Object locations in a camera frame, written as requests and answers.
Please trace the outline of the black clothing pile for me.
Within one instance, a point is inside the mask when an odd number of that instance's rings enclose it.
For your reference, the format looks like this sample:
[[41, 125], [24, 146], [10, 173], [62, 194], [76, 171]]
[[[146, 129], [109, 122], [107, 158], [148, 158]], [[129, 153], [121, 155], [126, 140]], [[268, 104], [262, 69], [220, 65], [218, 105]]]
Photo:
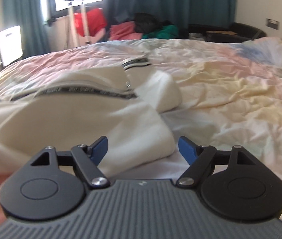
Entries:
[[136, 33], [148, 34], [160, 27], [160, 22], [151, 14], [136, 13], [134, 15], [134, 31]]

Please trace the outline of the white air purifier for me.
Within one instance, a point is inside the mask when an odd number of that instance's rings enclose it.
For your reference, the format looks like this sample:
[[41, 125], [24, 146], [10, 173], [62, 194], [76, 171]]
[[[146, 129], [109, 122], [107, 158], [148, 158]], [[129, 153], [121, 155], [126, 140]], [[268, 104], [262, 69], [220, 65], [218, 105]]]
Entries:
[[0, 31], [0, 57], [5, 68], [23, 56], [21, 27], [16, 25]]

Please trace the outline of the pink clothing pile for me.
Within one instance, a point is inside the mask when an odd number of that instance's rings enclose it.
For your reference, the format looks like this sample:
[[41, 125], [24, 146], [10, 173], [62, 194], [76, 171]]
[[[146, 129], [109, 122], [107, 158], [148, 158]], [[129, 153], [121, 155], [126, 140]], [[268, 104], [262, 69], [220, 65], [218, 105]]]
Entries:
[[134, 30], [134, 21], [124, 22], [110, 27], [110, 40], [140, 40], [141, 33]]

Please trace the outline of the teal curtain left of window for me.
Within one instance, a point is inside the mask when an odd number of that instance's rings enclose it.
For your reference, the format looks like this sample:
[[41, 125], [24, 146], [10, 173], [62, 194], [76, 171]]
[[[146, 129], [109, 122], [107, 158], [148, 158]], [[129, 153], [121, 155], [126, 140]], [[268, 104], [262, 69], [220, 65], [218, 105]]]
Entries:
[[20, 26], [23, 57], [50, 52], [40, 0], [3, 0], [5, 27]]

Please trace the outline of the teal curtain right of window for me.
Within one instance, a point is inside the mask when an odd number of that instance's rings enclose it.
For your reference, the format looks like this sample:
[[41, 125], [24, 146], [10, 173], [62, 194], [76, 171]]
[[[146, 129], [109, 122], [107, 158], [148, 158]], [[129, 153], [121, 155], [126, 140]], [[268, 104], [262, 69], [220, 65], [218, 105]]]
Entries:
[[109, 25], [146, 13], [179, 28], [189, 24], [228, 27], [235, 21], [236, 0], [103, 0], [102, 8]]

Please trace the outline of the teal curtain of window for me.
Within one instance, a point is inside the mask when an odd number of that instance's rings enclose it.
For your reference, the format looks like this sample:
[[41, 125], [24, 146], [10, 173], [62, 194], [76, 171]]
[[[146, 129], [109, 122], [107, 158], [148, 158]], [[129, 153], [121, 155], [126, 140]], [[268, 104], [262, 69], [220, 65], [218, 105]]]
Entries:
[[3, 0], [5, 27], [20, 26], [23, 57], [50, 52], [40, 0]]
[[146, 13], [179, 28], [189, 24], [228, 27], [235, 21], [236, 0], [103, 0], [102, 8], [109, 25]]

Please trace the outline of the green clothing item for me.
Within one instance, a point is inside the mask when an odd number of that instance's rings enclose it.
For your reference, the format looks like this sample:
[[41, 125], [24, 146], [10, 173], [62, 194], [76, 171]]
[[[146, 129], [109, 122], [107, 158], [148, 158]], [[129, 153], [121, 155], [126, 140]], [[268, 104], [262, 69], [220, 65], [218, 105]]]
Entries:
[[178, 37], [179, 29], [175, 25], [165, 25], [161, 29], [142, 35], [142, 39], [177, 39]]

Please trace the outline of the white zip-up jacket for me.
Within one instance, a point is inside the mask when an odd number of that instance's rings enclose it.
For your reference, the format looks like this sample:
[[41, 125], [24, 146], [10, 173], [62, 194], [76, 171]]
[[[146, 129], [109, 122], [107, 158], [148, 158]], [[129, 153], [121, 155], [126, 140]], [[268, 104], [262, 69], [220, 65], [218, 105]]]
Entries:
[[0, 98], [0, 174], [47, 146], [66, 151], [108, 138], [100, 168], [109, 176], [171, 155], [173, 134], [161, 118], [181, 104], [173, 78], [147, 59], [60, 75]]

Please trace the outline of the wall power socket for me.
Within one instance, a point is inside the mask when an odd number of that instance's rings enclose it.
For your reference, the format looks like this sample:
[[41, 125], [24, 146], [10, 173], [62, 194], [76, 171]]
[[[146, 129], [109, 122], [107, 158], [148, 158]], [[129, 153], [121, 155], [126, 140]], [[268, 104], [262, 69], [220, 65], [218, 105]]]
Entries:
[[279, 21], [267, 18], [266, 26], [275, 30], [279, 30]]

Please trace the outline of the pastel tie-dye bed sheet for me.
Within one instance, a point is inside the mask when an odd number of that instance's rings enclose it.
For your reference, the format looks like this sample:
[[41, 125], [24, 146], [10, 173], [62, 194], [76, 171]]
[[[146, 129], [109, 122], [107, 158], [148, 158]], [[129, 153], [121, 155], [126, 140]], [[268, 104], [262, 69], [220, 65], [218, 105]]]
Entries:
[[241, 144], [282, 179], [282, 41], [262, 38], [242, 44], [193, 40], [128, 40], [52, 52], [11, 66], [0, 77], [21, 85], [51, 74], [106, 66], [139, 56], [172, 75], [183, 97], [162, 117], [175, 136], [220, 149]]

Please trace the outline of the red garment on stand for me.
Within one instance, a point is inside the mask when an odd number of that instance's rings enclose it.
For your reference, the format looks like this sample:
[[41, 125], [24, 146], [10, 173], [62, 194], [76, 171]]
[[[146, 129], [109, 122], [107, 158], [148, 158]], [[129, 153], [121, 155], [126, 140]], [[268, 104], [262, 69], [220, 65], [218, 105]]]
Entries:
[[[107, 26], [106, 19], [103, 15], [103, 12], [99, 8], [94, 8], [86, 12], [87, 23], [88, 23], [88, 31], [89, 35], [94, 37], [101, 29]], [[77, 33], [84, 37], [84, 27], [82, 21], [82, 15], [80, 12], [76, 12], [74, 14], [74, 24]]]

